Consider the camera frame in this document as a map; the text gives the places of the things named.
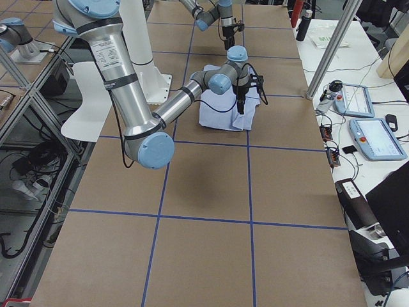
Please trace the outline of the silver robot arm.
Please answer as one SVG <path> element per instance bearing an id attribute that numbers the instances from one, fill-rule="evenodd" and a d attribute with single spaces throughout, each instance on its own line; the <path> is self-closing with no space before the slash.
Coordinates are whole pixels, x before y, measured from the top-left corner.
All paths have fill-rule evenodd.
<path id="1" fill-rule="evenodd" d="M 56 31 L 88 42 L 104 87 L 117 107 L 116 116 L 125 124 L 122 151 L 145 168 L 159 169 L 170 162 L 174 141 L 164 129 L 206 90 L 222 95 L 233 89 L 238 111 L 243 112 L 250 83 L 245 47 L 230 47 L 220 68 L 195 72 L 173 97 L 151 111 L 143 93 L 145 81 L 139 80 L 132 62 L 137 40 L 130 36 L 131 29 L 142 40 L 140 49 L 151 50 L 141 2 L 53 1 L 53 9 Z"/>
<path id="2" fill-rule="evenodd" d="M 219 35 L 219 38 L 224 42 L 225 50 L 235 45 L 235 33 L 243 30 L 243 24 L 233 16 L 232 1 L 217 1 L 207 11 L 197 1 L 181 0 L 180 3 L 188 10 L 201 31 L 207 30 L 215 21 L 220 22 L 223 36 Z"/>

